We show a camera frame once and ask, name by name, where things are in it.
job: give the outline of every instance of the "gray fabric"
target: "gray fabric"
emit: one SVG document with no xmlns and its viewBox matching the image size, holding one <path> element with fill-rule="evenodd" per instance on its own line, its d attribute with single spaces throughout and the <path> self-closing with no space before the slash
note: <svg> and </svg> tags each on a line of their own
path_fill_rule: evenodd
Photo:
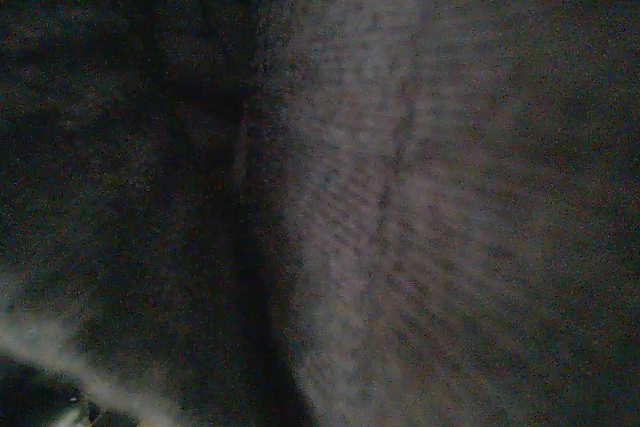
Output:
<svg viewBox="0 0 640 427">
<path fill-rule="evenodd" d="M 637 425 L 636 1 L 256 0 L 249 171 L 321 426 Z"/>
</svg>

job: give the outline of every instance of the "dark fabric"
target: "dark fabric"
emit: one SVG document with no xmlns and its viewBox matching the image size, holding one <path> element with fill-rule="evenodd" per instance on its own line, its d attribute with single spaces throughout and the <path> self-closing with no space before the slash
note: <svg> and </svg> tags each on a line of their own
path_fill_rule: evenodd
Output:
<svg viewBox="0 0 640 427">
<path fill-rule="evenodd" d="M 250 184 L 320 425 L 637 425 L 637 0 L 255 2 Z"/>
</svg>

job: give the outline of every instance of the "fabric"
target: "fabric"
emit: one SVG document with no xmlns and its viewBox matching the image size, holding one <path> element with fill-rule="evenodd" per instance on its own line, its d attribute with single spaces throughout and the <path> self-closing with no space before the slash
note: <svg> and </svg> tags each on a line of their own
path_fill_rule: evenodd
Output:
<svg viewBox="0 0 640 427">
<path fill-rule="evenodd" d="M 636 425 L 637 0 L 254 1 L 250 185 L 319 425 Z"/>
</svg>

